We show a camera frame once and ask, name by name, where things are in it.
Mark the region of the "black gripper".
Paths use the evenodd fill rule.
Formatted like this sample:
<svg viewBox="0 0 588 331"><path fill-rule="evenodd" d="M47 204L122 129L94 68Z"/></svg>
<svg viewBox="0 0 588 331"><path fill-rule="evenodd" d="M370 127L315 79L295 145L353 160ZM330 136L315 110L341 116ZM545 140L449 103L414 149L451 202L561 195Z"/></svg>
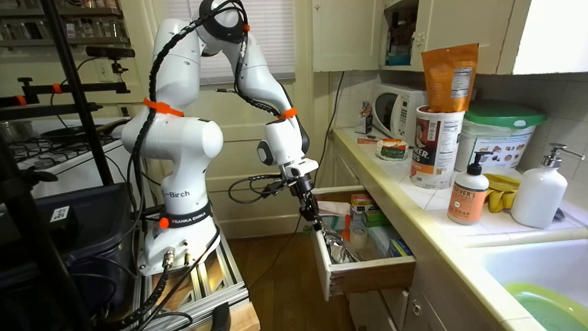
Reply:
<svg viewBox="0 0 588 331"><path fill-rule="evenodd" d="M319 210L319 200L311 193L313 191L313 182L309 175L302 175L298 169L289 171L289 189L293 195L302 199L300 213L306 221L313 224L315 230L320 230L320 210Z"/></svg>

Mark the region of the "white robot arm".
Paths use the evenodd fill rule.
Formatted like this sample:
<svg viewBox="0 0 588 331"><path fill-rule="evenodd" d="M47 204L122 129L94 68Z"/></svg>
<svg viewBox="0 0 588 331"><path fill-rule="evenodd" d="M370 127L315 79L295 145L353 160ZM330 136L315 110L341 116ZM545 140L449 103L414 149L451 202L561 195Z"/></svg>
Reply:
<svg viewBox="0 0 588 331"><path fill-rule="evenodd" d="M186 22L168 18L157 35L144 108L122 130L131 156L164 158L175 164L164 178L164 213L144 239L138 268L146 276L199 263L219 244L210 211L206 169L223 149L223 130L210 119L188 118L184 108L199 96L201 61L225 53L234 70L234 90L274 119L265 129L260 158L280 169L280 184L300 200L300 213L319 224L319 202L311 173L319 164L307 156L307 134L289 94L271 73L251 33L241 0L203 0Z"/></svg>

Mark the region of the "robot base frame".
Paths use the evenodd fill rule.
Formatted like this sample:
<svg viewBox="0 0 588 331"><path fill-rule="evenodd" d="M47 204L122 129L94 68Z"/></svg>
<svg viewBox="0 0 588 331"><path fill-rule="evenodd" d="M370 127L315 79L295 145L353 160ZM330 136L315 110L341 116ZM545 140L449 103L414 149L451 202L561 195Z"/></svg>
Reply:
<svg viewBox="0 0 588 331"><path fill-rule="evenodd" d="M144 314L126 331L262 331L251 290L225 235L188 274L172 272L155 303L155 316Z"/></svg>

